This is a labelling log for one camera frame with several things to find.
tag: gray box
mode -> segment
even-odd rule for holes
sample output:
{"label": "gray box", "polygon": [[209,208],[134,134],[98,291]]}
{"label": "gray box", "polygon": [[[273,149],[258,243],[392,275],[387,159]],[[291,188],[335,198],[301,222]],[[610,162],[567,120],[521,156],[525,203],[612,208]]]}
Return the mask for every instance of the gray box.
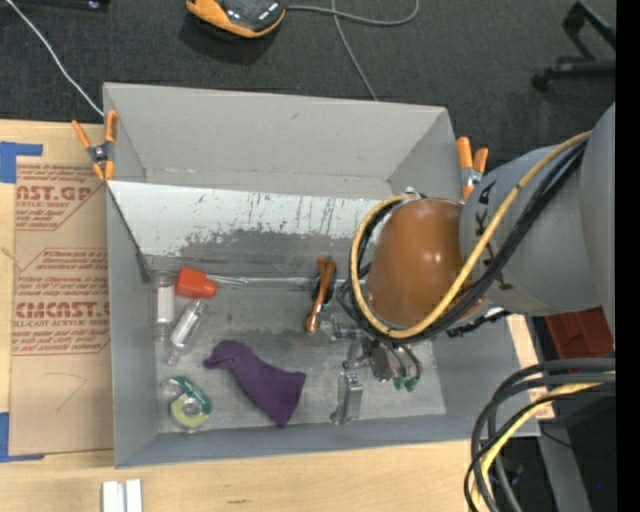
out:
{"label": "gray box", "polygon": [[[116,467],[469,437],[519,367],[505,322],[416,345],[424,377],[413,393],[360,370],[360,419],[342,426],[330,414],[348,345],[303,329],[317,257],[331,255],[344,279],[351,239],[379,200],[407,187],[459,199],[446,109],[110,83],[104,107],[120,118],[107,200]],[[148,272],[183,266],[220,282],[193,352],[172,368],[153,340]],[[228,370],[202,366],[224,339],[307,375],[286,428]],[[174,375],[212,401],[197,433],[168,416],[160,383]]]}

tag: purple sock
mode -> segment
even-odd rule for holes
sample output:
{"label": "purple sock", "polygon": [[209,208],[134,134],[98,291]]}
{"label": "purple sock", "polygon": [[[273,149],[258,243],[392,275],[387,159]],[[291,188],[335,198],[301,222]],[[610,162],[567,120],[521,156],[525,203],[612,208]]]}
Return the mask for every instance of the purple sock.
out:
{"label": "purple sock", "polygon": [[287,372],[265,363],[248,346],[232,340],[218,343],[202,364],[209,369],[231,369],[253,403],[281,428],[291,419],[307,378],[302,372]]}

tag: wire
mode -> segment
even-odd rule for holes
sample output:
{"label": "wire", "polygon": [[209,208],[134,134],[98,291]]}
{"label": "wire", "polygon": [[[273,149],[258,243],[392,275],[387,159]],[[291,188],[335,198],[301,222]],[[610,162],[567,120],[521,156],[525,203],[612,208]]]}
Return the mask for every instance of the wire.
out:
{"label": "wire", "polygon": [[[615,378],[609,379],[608,382],[611,383],[615,381]],[[497,451],[501,450],[504,444],[512,437],[513,433],[517,428],[519,428],[523,423],[525,423],[531,416],[533,416],[540,408],[546,406],[548,403],[553,402],[559,398],[568,399],[575,398],[580,395],[584,395],[589,392],[594,392],[592,388],[595,386],[602,386],[607,382],[595,382],[595,383],[582,383],[583,386],[573,389],[573,387],[564,387],[563,389],[557,388],[553,394],[548,393],[543,395],[540,399],[536,400],[532,404],[520,409],[518,413],[512,416],[509,421],[503,426],[503,428],[499,431],[498,435],[492,438],[483,448],[475,455],[473,458],[473,462],[469,466],[467,473],[465,475],[465,483],[464,483],[464,494],[465,499],[472,511],[476,512],[478,510],[478,494],[482,496],[485,500],[485,503],[489,506],[489,509],[492,512],[500,512],[495,501],[493,500],[486,482],[484,478],[488,474],[488,469],[491,466],[492,459],[494,457],[493,453],[487,459],[488,466],[486,468],[482,468],[480,475],[474,481],[474,488],[470,489],[469,484],[471,480],[471,476],[474,475],[474,471],[478,470],[478,465],[481,461],[483,461],[483,457],[486,457],[489,451],[492,448],[496,448]],[[599,396],[615,396],[615,391],[610,389],[606,390],[598,390]]]}
{"label": "wire", "polygon": [[[336,0],[331,0],[331,5],[335,9]],[[342,30],[342,26],[340,25],[340,16],[338,16],[337,14],[334,14],[333,21],[336,24],[336,29],[338,30],[338,35],[340,36],[340,39],[342,40],[342,44],[344,46],[344,49],[347,50],[347,54],[349,54],[349,58],[351,59],[351,62],[353,63],[354,67],[356,68],[356,71],[358,72],[358,75],[360,75],[360,79],[364,82],[364,85],[367,88],[367,90],[369,91],[369,94],[371,95],[371,98],[373,98],[374,101],[378,101],[378,96],[376,95],[376,93],[374,92],[373,88],[371,87],[371,84],[369,83],[369,79],[364,74],[364,71],[362,71],[362,68],[360,67],[360,63],[358,62],[358,59],[356,59],[356,56],[353,53],[353,50],[351,49],[351,45],[347,41],[347,37],[344,35],[344,31]]]}
{"label": "wire", "polygon": [[457,296],[463,296],[463,298],[433,323],[432,327],[427,330],[429,335],[431,335],[432,332],[439,332],[439,330],[448,327],[458,320],[458,318],[465,314],[489,289],[542,210],[549,204],[551,199],[555,197],[566,180],[579,169],[585,147],[586,141],[583,141],[569,149],[554,168],[547,173],[538,185],[537,190],[532,194],[529,203],[514,224],[506,240],[485,268],[482,276],[470,287],[463,288],[458,293]]}
{"label": "wire", "polygon": [[413,9],[413,12],[409,16],[407,16],[406,18],[402,18],[400,20],[392,20],[392,21],[363,18],[361,16],[355,16],[353,14],[338,11],[336,9],[336,0],[331,0],[331,9],[326,9],[324,7],[316,7],[312,5],[290,5],[289,7],[286,7],[286,10],[313,12],[317,14],[326,14],[328,16],[333,16],[333,20],[336,24],[336,29],[338,30],[338,35],[340,36],[344,49],[347,51],[347,54],[349,55],[349,58],[351,59],[352,64],[356,68],[356,71],[358,72],[360,79],[363,81],[365,87],[369,91],[371,98],[373,98],[374,101],[378,101],[378,96],[376,95],[373,88],[371,87],[371,84],[369,83],[367,76],[365,75],[364,71],[360,67],[358,59],[356,59],[356,56],[353,53],[353,50],[351,49],[351,45],[349,44],[346,36],[344,35],[344,31],[342,30],[342,26],[340,25],[340,19],[352,21],[354,23],[361,23],[363,25],[369,25],[372,27],[397,27],[400,25],[404,25],[405,23],[409,23],[411,20],[413,20],[413,18],[416,17],[416,15],[418,14],[418,11],[420,10],[420,0],[415,0],[415,7]]}
{"label": "wire", "polygon": [[286,7],[287,11],[306,11],[306,12],[315,12],[317,14],[326,14],[328,16],[334,16],[337,18],[342,18],[348,21],[353,21],[354,23],[362,23],[363,25],[370,25],[373,27],[397,27],[399,25],[404,25],[409,23],[413,18],[416,17],[418,11],[420,10],[420,0],[416,0],[415,7],[413,12],[407,16],[406,18],[402,18],[400,20],[393,21],[385,21],[385,20],[373,20],[369,18],[363,18],[361,16],[355,16],[353,14],[340,12],[336,10],[335,1],[331,3],[331,9],[326,9],[324,7],[316,7],[314,5],[290,5]]}
{"label": "wire", "polygon": [[60,61],[60,59],[56,55],[56,52],[51,47],[51,44],[49,44],[49,41],[47,41],[47,39],[42,35],[42,32],[40,32],[38,27],[36,27],[33,24],[33,22],[18,8],[18,6],[13,3],[13,0],[5,0],[5,1],[13,8],[13,10],[16,12],[16,14],[18,14],[18,16],[20,16],[22,18],[22,20],[29,26],[29,28],[31,28],[31,30],[33,30],[35,32],[35,34],[40,38],[40,40],[45,45],[47,50],[49,50],[49,53],[53,57],[53,60],[55,61],[55,63],[60,68],[60,71],[62,71],[62,74],[64,75],[64,77],[69,81],[69,83],[71,85],[73,85],[73,87],[75,87],[75,89],[82,95],[82,97],[85,100],[87,100],[87,103],[89,103],[91,108],[93,110],[95,110],[98,114],[100,114],[100,117],[104,118],[104,112],[102,110],[100,110],[100,108],[89,97],[89,95],[86,92],[84,92],[82,87],[80,87],[80,85],[71,77],[71,75],[69,75],[69,73],[65,69],[64,65],[62,64],[62,62]]}
{"label": "wire", "polygon": [[441,301],[438,305],[433,309],[433,311],[421,322],[414,325],[413,327],[409,327],[406,329],[403,328],[395,328],[385,324],[382,320],[380,320],[375,313],[371,310],[367,302],[365,301],[362,290],[359,286],[359,273],[358,273],[358,247],[361,243],[363,234],[367,229],[367,223],[369,220],[375,216],[375,214],[388,203],[381,202],[379,205],[375,206],[371,212],[365,217],[363,222],[360,224],[358,231],[353,240],[352,250],[350,254],[350,284],[352,287],[353,297],[356,301],[357,307],[362,313],[362,315],[366,318],[366,320],[371,324],[373,328],[375,328],[379,333],[383,335],[393,338],[393,339],[406,339],[410,337],[420,336],[421,333],[429,327],[432,323],[434,323],[443,312],[449,307],[449,305],[455,300],[458,295],[458,292],[461,290],[464,282],[467,280],[468,276],[471,274],[471,271],[480,258],[482,252],[485,247],[488,245],[491,237],[495,233],[498,228],[500,222],[506,215],[506,212],[509,210],[511,205],[514,203],[520,192],[531,182],[531,180],[549,163],[551,163],[555,158],[564,153],[565,151],[573,148],[574,146],[580,144],[585,141],[591,132],[584,132],[580,135],[576,135],[571,139],[565,141],[564,143],[556,146],[552,151],[550,151],[547,155],[545,155],[540,161],[538,161],[531,169],[529,169],[523,176],[520,178],[518,183],[513,187],[513,189],[509,192],[503,202],[500,204],[496,213],[491,218],[486,230],[476,243],[475,247],[471,251],[471,254],[465,261],[460,273],[457,278],[449,288],[449,290],[445,293]]}
{"label": "wire", "polygon": [[604,457],[605,456],[605,452],[603,451],[597,451],[597,450],[578,450],[576,449],[575,446],[573,446],[570,442],[567,441],[563,441],[562,439],[557,438],[556,436],[554,436],[553,434],[550,434],[549,432],[547,432],[544,429],[541,429],[540,431],[542,433],[542,435],[553,441],[554,443],[557,443],[560,446],[564,446],[565,448],[568,448],[569,450],[571,450],[574,453],[582,453],[585,455],[588,455],[590,457]]}
{"label": "wire", "polygon": [[[558,371],[566,371],[572,368],[580,368],[583,370],[592,370],[589,373],[584,374],[565,374],[565,375],[546,375],[539,378],[529,378],[533,375],[540,372],[558,372]],[[600,372],[613,372],[613,375],[610,374],[602,374],[595,373],[594,370],[598,370]],[[493,462],[496,460],[496,467],[498,467],[498,457],[499,451],[501,447],[504,445],[506,440],[519,428],[522,423],[524,423],[531,415],[533,415],[540,407],[537,407],[536,404],[546,403],[546,398],[555,399],[557,394],[563,394],[567,391],[567,385],[569,386],[578,386],[577,388],[571,388],[571,392],[577,390],[584,390],[591,386],[587,386],[581,388],[580,386],[586,383],[615,383],[615,359],[614,358],[582,358],[582,359],[567,359],[567,360],[558,360],[558,361],[550,361],[546,363],[540,363],[537,365],[532,365],[528,368],[524,368],[515,372],[507,379],[505,379],[502,384],[495,391],[491,401],[489,404],[485,406],[483,411],[478,416],[476,423],[473,428],[472,436],[471,436],[471,450],[472,450],[472,464],[470,466],[467,477],[465,478],[465,496],[467,496],[467,501],[473,510],[476,510],[475,505],[477,504],[478,496],[470,496],[468,480],[470,478],[470,472],[474,472],[475,476],[475,486],[474,491],[480,493],[489,505],[492,511],[497,510],[497,506],[495,503],[491,503],[492,498],[489,494],[488,488],[484,481],[484,478],[488,474],[488,470]],[[528,411],[530,408],[535,407],[535,410],[532,410],[530,414],[520,421],[519,416],[516,415],[512,417],[500,431],[496,434],[495,432],[495,419],[497,414],[497,409],[501,403],[505,402],[512,396],[526,390],[533,389],[536,387],[547,386],[547,385],[561,385],[564,386],[562,388],[557,388],[556,390],[547,393],[543,399],[538,400],[534,404],[529,405],[527,408],[520,411],[520,413],[524,414],[524,412]],[[484,447],[481,446],[480,437],[484,427],[484,424],[487,424],[488,435],[490,438],[489,443],[487,443]],[[509,498],[510,484],[508,479],[505,478],[505,490],[507,491],[507,497]],[[515,503],[514,510],[519,510],[517,503]]]}
{"label": "wire", "polygon": [[458,336],[464,335],[465,333],[472,332],[472,331],[475,331],[476,329],[479,329],[483,324],[487,322],[495,322],[500,318],[511,315],[511,311],[507,311],[506,309],[500,309],[500,311],[492,314],[489,314],[489,313],[491,313],[491,311],[489,311],[488,313],[478,318],[471,320],[465,325],[461,325],[460,327],[456,327],[454,329],[447,329],[446,330],[447,336],[449,336],[450,338],[456,338]]}

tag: black cable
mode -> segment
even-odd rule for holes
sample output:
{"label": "black cable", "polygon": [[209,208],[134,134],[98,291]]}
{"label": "black cable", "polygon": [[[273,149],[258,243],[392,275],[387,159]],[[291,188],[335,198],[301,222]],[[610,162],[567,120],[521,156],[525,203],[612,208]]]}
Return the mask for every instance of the black cable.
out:
{"label": "black cable", "polygon": [[511,315],[511,311],[507,311],[506,309],[503,309],[501,311],[498,311],[497,313],[494,313],[493,315],[489,315],[484,314],[478,318],[474,318],[473,320],[471,320],[470,322],[461,325],[459,327],[454,327],[451,329],[446,329],[445,332],[447,333],[447,336],[449,336],[449,338],[457,338],[458,336],[462,336],[465,333],[468,332],[473,332],[476,329],[479,329],[480,327],[482,327],[484,324],[486,324],[487,322],[496,322],[497,320],[500,320],[501,318],[504,318],[505,316],[509,316]]}
{"label": "black cable", "polygon": [[[388,204],[387,206],[382,208],[379,212],[377,212],[376,215],[374,215],[371,218],[371,220],[367,223],[367,225],[365,226],[365,229],[364,229],[363,234],[362,234],[362,238],[360,239],[360,244],[358,245],[358,247],[356,249],[357,250],[357,257],[358,257],[358,263],[357,264],[358,264],[358,269],[359,269],[359,277],[361,279],[365,275],[367,275],[367,273],[369,272],[369,269],[371,268],[371,263],[367,263],[362,268],[361,268],[361,265],[362,265],[362,258],[364,257],[365,250],[366,250],[367,245],[369,243],[369,239],[371,238],[371,235],[373,234],[373,231],[378,226],[378,224],[380,224],[380,222],[382,222],[384,217],[393,208],[395,208],[401,202],[403,202],[403,200],[399,199],[396,202]],[[371,328],[371,326],[369,326],[368,322],[366,321],[366,318],[364,317],[364,315],[362,314],[362,312],[359,310],[359,308],[357,306],[357,303],[356,303],[355,298],[353,296],[353,290],[351,288],[351,279],[352,279],[351,265],[349,265],[347,279],[345,279],[345,281],[338,288],[338,294],[336,295],[336,297],[338,299],[338,302],[340,302],[340,305],[343,307],[345,312],[353,320],[355,320],[355,322],[365,332],[367,332],[368,334],[370,334],[370,335],[372,335],[374,337],[377,337],[377,336],[379,336],[379,333],[377,331],[373,330]]]}
{"label": "black cable", "polygon": [[495,420],[495,413],[497,412],[498,406],[507,400],[510,396],[522,391],[523,389],[532,387],[539,387],[541,382],[545,381],[547,383],[557,382],[558,384],[568,383],[570,380],[577,381],[585,381],[586,379],[582,375],[561,375],[555,376],[553,381],[547,377],[544,379],[531,379],[525,382],[518,382],[519,380],[531,376],[533,374],[539,373],[540,371],[560,371],[566,370],[570,368],[587,368],[587,369],[601,369],[601,370],[612,370],[615,368],[615,360],[610,358],[598,358],[598,359],[574,359],[574,360],[560,360],[560,361],[550,361],[546,363],[540,363],[537,365],[532,365],[530,367],[519,370],[518,372],[513,373],[507,379],[505,379],[502,384],[495,391],[491,402],[485,407],[485,409],[481,412],[480,416],[476,420],[476,424],[474,426],[474,430],[472,432],[472,440],[471,440],[471,450],[472,450],[472,458],[476,457],[477,451],[481,447],[480,437],[483,429],[483,425],[485,422],[490,421],[491,418]]}
{"label": "black cable", "polygon": [[[538,186],[538,188],[536,189],[536,192],[532,195],[527,208],[525,208],[523,214],[521,215],[521,219],[518,221],[518,223],[516,223],[516,226],[512,230],[512,233],[507,238],[505,243],[502,245],[500,251],[498,251],[498,253],[496,254],[495,258],[493,259],[489,267],[487,267],[484,275],[478,281],[476,281],[471,288],[460,292],[460,293],[466,292],[467,294],[465,295],[465,297],[460,302],[458,302],[453,308],[451,308],[447,313],[445,313],[442,317],[436,320],[425,331],[415,336],[412,336],[410,338],[406,338],[402,342],[397,342],[397,344],[409,343],[416,339],[428,338],[428,337],[434,336],[435,334],[440,333],[443,329],[446,329],[447,327],[455,323],[462,315],[464,315],[469,310],[469,308],[473,304],[475,304],[475,302],[484,294],[484,292],[491,285],[491,283],[495,279],[495,276],[498,274],[498,272],[506,264],[508,257],[510,257],[511,254],[508,254],[507,257],[505,257],[504,256],[505,253],[509,250],[511,250],[511,253],[512,253],[513,250],[515,250],[515,247],[517,246],[519,241],[522,239],[522,237],[524,237],[524,234],[526,233],[530,225],[533,223],[533,220],[537,218],[537,215],[542,211],[543,207],[546,206],[546,204],[551,199],[551,197],[553,197],[553,195],[555,195],[555,193],[557,192],[559,186],[563,183],[562,182],[558,184],[558,182],[556,182],[555,186],[552,189],[548,189],[547,187],[550,184],[550,182],[565,167],[567,162],[570,162],[571,159],[581,151],[581,149],[584,147],[583,144],[580,144],[575,146],[574,148],[571,148],[571,150],[569,150],[567,153],[562,155],[560,160],[554,165],[551,171],[545,176],[545,179],[543,180],[543,182]],[[524,225],[525,220],[529,223],[529,226],[524,226],[526,227],[526,229],[522,231],[517,230],[519,225],[520,226]],[[364,322],[364,324],[365,325],[361,324],[361,327],[363,328],[365,328],[365,326],[367,328],[369,327],[366,321]]]}
{"label": "black cable", "polygon": [[[563,369],[568,369],[569,367],[566,364],[560,364],[560,363],[566,363],[567,360],[562,360],[562,361],[551,361],[549,363],[546,364],[546,366],[544,364],[542,365],[537,365],[540,366],[541,368],[544,368],[546,371],[550,371],[550,370],[563,370]],[[603,363],[602,361],[600,361],[597,358],[586,358],[586,359],[573,359],[573,360],[569,360],[571,365],[575,365],[572,367],[581,367],[582,369],[600,369],[600,370],[613,370],[615,368],[615,361],[614,360],[606,360],[608,361],[607,363]],[[511,385],[512,382],[515,382],[519,379],[521,379],[522,377],[518,374],[514,374],[511,376],[511,378],[507,379],[506,381],[504,381],[502,383],[502,385],[500,386],[499,389],[504,389],[508,386]],[[488,422],[487,422],[487,435],[489,438],[492,438],[496,435],[496,414],[497,411],[494,411],[492,414],[489,415],[488,418]],[[498,480],[498,484],[501,486],[501,488],[504,491],[505,497],[507,499],[507,502],[509,503],[509,505],[511,506],[512,512],[523,512],[522,508],[520,507],[520,504],[518,503],[518,499],[511,487],[511,483],[509,481],[509,476],[507,475],[507,472],[505,470],[504,467],[504,462],[502,459],[502,455],[498,454],[496,456],[495,459],[495,472],[496,472],[496,477]]]}
{"label": "black cable", "polygon": [[573,446],[570,442],[563,441],[562,439],[557,438],[556,436],[544,430],[544,428],[540,429],[540,432],[545,438],[553,441],[554,443],[559,444],[560,446],[564,446],[565,448],[570,449],[574,453],[581,453],[584,455],[588,455],[590,457],[603,457],[605,455],[604,451],[598,452],[598,451],[591,451],[591,450],[577,450],[576,447]]}
{"label": "black cable", "polygon": [[477,453],[474,454],[472,458],[472,462],[469,465],[469,468],[467,469],[467,473],[464,478],[464,495],[465,495],[465,499],[467,500],[467,504],[469,505],[471,510],[473,512],[478,512],[478,508],[473,503],[473,499],[471,497],[470,489],[469,489],[470,478],[471,478],[471,475],[474,474],[476,478],[476,484],[478,485],[478,490],[480,491],[480,494],[485,500],[485,503],[487,504],[487,506],[490,508],[492,512],[500,512],[500,510],[497,508],[497,505],[493,501],[493,498],[491,497],[491,494],[486,484],[484,483],[484,479],[482,478],[479,465],[482,461],[482,457],[484,457],[487,454],[487,452],[496,444],[496,442],[507,432],[509,428],[511,428],[520,418],[522,418],[525,414],[527,414],[533,407],[538,407],[539,405],[542,405],[547,402],[553,402],[555,400],[572,399],[577,396],[586,395],[594,392],[597,392],[601,396],[615,396],[615,390],[612,391],[612,390],[599,390],[599,389],[587,388],[580,391],[575,391],[573,393],[566,393],[564,395],[548,396],[548,397],[541,398],[523,407],[515,415],[511,416],[511,418],[509,418],[509,420],[503,425],[503,427],[498,431],[498,433],[493,438],[491,438],[485,445],[483,445],[481,449],[478,450]]}
{"label": "black cable", "polygon": [[[537,373],[537,369],[540,371],[561,371],[570,368],[581,368],[582,370],[598,369],[602,371],[611,371],[615,369],[615,359],[611,358],[576,358],[576,359],[564,359],[559,361],[549,361],[544,364],[534,365],[527,368],[526,372],[516,372],[506,379],[501,386],[496,390],[498,392],[501,389],[505,389],[512,383],[524,378],[527,375],[533,375]],[[487,435],[489,438],[496,434],[496,411],[489,415],[487,422]],[[495,459],[495,470],[498,483],[502,487],[505,497],[511,506],[513,512],[522,512],[522,509],[518,503],[518,500],[513,492],[509,477],[504,467],[504,463],[501,455],[497,455]]]}
{"label": "black cable", "polygon": [[[558,361],[554,365],[549,365],[549,367],[555,370],[559,370],[563,366],[560,363],[562,363],[562,361]],[[602,368],[607,368],[607,369],[615,367],[615,361],[612,359],[594,360],[594,363],[591,365],[591,367],[595,368],[599,364],[602,364]],[[569,360],[569,365],[565,365],[565,367],[575,368],[575,363]],[[493,415],[496,414],[498,407],[510,397],[515,396],[516,394],[524,390],[533,389],[541,386],[564,385],[564,384],[582,383],[582,382],[615,383],[615,375],[601,375],[601,374],[590,373],[588,375],[569,374],[569,375],[543,376],[540,378],[529,379],[524,382],[509,384],[509,382],[513,382],[513,380],[517,378],[516,375],[524,375],[528,372],[533,371],[533,368],[534,367],[527,368],[521,372],[518,372],[517,374],[512,375],[505,382],[503,382],[503,384],[494,393],[494,396],[492,397],[491,401],[485,406],[485,408],[482,410],[482,412],[478,416],[472,431],[472,436],[471,436],[471,450],[472,450],[473,460],[479,459],[481,457],[481,456],[478,456],[478,453],[486,453],[486,451],[489,449],[487,448],[487,445],[485,445],[485,447],[481,447],[480,438],[482,436],[482,430],[484,428],[484,424],[490,421],[491,417],[494,417]],[[503,427],[500,430],[500,432],[503,433],[504,431],[506,431],[506,429]],[[499,436],[494,435],[491,437],[491,439],[494,440],[494,443],[496,438],[499,438]],[[480,474],[480,468],[478,467],[474,471],[475,471],[476,480],[482,480],[482,475]],[[479,481],[477,485],[481,494],[483,494],[483,498],[485,496],[488,496],[490,499],[490,493],[486,487],[486,483],[484,481],[482,482]]]}

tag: white cable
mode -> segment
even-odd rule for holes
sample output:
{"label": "white cable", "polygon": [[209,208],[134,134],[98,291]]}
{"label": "white cable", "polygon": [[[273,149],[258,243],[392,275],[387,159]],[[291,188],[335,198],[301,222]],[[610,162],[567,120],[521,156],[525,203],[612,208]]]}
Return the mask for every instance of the white cable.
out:
{"label": "white cable", "polygon": [[409,23],[413,18],[416,17],[418,11],[420,10],[420,0],[415,0],[415,6],[413,8],[413,12],[407,16],[406,18],[402,18],[400,20],[372,20],[369,18],[363,18],[362,16],[356,16],[354,14],[350,14],[347,12],[341,12],[336,10],[335,3],[332,2],[331,9],[325,9],[324,7],[317,7],[315,5],[289,5],[286,7],[287,11],[307,11],[307,12],[315,12],[317,14],[327,14],[329,16],[337,16],[338,18],[343,18],[348,21],[353,21],[355,23],[362,23],[364,25],[371,25],[374,27],[397,27],[399,25],[404,25],[405,23]]}
{"label": "white cable", "polygon": [[31,30],[33,30],[35,32],[35,34],[44,43],[45,47],[47,48],[47,50],[49,50],[49,53],[53,57],[53,60],[56,62],[56,64],[60,68],[60,71],[62,71],[62,74],[69,81],[69,83],[71,83],[71,85],[73,85],[77,89],[77,91],[80,94],[82,94],[82,96],[84,97],[85,100],[87,100],[87,102],[89,103],[91,108],[93,108],[93,110],[95,110],[98,114],[100,114],[100,117],[104,118],[104,112],[102,110],[100,110],[100,108],[93,102],[93,100],[89,97],[89,95],[82,90],[82,87],[80,87],[80,85],[78,85],[78,83],[71,77],[71,75],[69,75],[69,73],[67,73],[67,70],[62,65],[62,62],[60,62],[60,59],[56,55],[56,52],[53,51],[53,48],[49,44],[49,41],[47,41],[47,39],[42,35],[40,30],[38,30],[38,27],[36,27],[31,22],[31,20],[29,18],[27,18],[27,16],[18,8],[18,6],[13,3],[13,0],[6,0],[6,2],[13,8],[14,11],[16,11],[18,16],[20,16],[22,18],[22,20],[31,28]]}
{"label": "white cable", "polygon": [[362,71],[362,68],[360,67],[360,63],[358,62],[358,59],[356,59],[356,56],[353,53],[353,50],[351,50],[351,46],[347,42],[347,38],[344,35],[344,32],[342,31],[342,27],[340,26],[340,16],[338,16],[337,11],[335,10],[336,0],[331,0],[331,7],[333,8],[333,13],[334,13],[333,20],[335,21],[336,28],[338,29],[338,34],[340,35],[340,39],[342,40],[342,44],[344,45],[344,49],[347,50],[347,53],[349,54],[349,58],[351,59],[351,62],[355,66],[356,71],[358,72],[358,75],[360,75],[360,78],[364,82],[364,85],[366,86],[367,90],[369,91],[371,98],[373,98],[374,101],[378,101],[378,96],[373,91],[373,88],[371,87],[371,84],[369,83],[367,76],[364,74],[364,71]]}

